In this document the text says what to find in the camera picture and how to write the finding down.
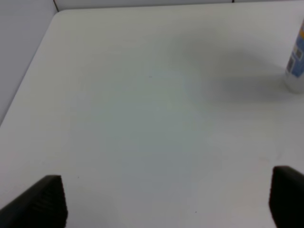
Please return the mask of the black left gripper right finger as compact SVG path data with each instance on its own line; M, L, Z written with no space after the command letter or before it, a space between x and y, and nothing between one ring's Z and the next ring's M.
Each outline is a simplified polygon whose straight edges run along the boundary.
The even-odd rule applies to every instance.
M277 228L304 226L304 175L289 166L273 168L269 208Z

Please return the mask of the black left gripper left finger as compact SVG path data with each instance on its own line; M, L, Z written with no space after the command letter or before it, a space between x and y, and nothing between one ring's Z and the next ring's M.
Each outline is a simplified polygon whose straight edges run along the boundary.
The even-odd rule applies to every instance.
M60 175L43 177L0 210L2 228L65 228L67 218Z

